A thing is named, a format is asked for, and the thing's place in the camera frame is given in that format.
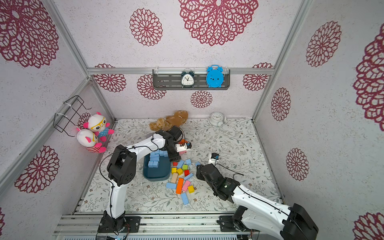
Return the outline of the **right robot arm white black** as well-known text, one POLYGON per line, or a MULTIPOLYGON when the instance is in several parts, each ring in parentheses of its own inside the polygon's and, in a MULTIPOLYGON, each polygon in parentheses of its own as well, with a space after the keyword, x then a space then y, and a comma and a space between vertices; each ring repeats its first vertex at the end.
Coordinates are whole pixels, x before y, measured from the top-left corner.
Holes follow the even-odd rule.
POLYGON ((216 167, 219 155, 213 153, 208 164, 197 164, 196 176, 205 181, 213 194, 238 206, 231 224, 236 230, 257 230, 278 240, 315 240, 319 228, 304 207, 271 201, 254 193, 234 178, 224 177, 216 167))

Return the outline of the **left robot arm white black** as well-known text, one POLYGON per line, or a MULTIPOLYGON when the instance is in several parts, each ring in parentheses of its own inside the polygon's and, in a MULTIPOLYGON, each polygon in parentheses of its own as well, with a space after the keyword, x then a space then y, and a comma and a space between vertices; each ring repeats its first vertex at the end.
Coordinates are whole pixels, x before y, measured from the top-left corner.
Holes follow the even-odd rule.
POLYGON ((111 185, 109 203, 104 211, 102 223, 109 229, 119 231, 125 225, 125 198, 128 184, 136 175, 137 161, 156 151, 166 151, 170 162, 181 160, 180 152, 192 148, 191 143, 179 144, 184 137, 180 127, 173 126, 168 131, 159 130, 149 138, 132 146, 119 145, 112 153, 107 165, 111 185))

